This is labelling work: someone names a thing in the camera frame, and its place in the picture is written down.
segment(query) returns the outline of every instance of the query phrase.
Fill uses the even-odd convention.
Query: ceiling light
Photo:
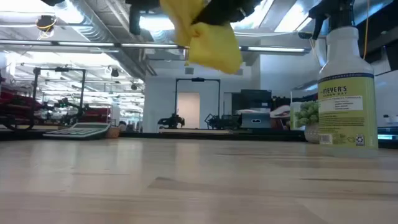
[[[304,13],[304,9],[296,2],[282,19],[275,32],[292,32],[308,17],[308,13]]]
[[[33,78],[15,78],[14,81],[18,82],[32,82]],[[54,82],[54,83],[72,83],[81,82],[81,80],[57,80],[57,79],[39,79],[38,82]],[[108,80],[85,80],[85,83],[99,83],[99,84],[120,84],[120,81],[108,81]]]
[[[247,29],[248,27],[258,28],[267,16],[272,3],[274,3],[274,0],[262,0],[261,3],[254,8],[254,13],[240,22],[231,23],[231,26],[233,29]]]
[[[177,44],[121,44],[122,47],[154,48],[154,49],[178,49]]]
[[[44,93],[48,94],[80,94],[81,91],[63,91],[63,90],[43,90]],[[141,97],[142,93],[139,92],[108,92],[108,91],[85,91],[85,96],[105,96],[108,95],[127,95]]]
[[[90,49],[91,53],[119,53],[119,50],[110,49]]]
[[[73,5],[70,0],[65,0],[54,6],[55,15],[66,23],[79,24],[85,20],[84,15]]]
[[[0,44],[40,45],[40,46],[52,45],[50,41],[42,41],[42,40],[0,40]]]
[[[289,53],[302,53],[305,49],[296,49],[289,47],[248,47],[252,52],[289,52]]]
[[[58,42],[58,45],[69,47],[114,47],[113,43],[95,43],[95,42]]]
[[[306,88],[304,91],[312,91],[318,89],[318,84],[314,84],[308,88]]]
[[[141,16],[139,26],[148,31],[174,30],[174,24],[168,17]]]

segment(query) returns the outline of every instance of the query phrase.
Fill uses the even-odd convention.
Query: spray bottle
[[[313,39],[329,18],[328,61],[318,77],[321,148],[334,156],[377,155],[374,70],[360,57],[354,0],[323,0],[310,10]]]

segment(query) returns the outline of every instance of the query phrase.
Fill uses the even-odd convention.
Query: yellow cloth
[[[238,41],[229,23],[191,25],[205,7],[203,0],[160,0],[162,9],[175,27],[176,43],[190,48],[189,62],[236,73],[242,64]]]

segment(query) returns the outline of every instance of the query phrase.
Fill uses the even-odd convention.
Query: doorway
[[[185,118],[184,128],[200,128],[200,94],[178,93],[177,114]]]

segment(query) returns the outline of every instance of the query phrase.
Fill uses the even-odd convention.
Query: wooden tabletop
[[[397,223],[398,151],[295,142],[0,142],[1,224]]]

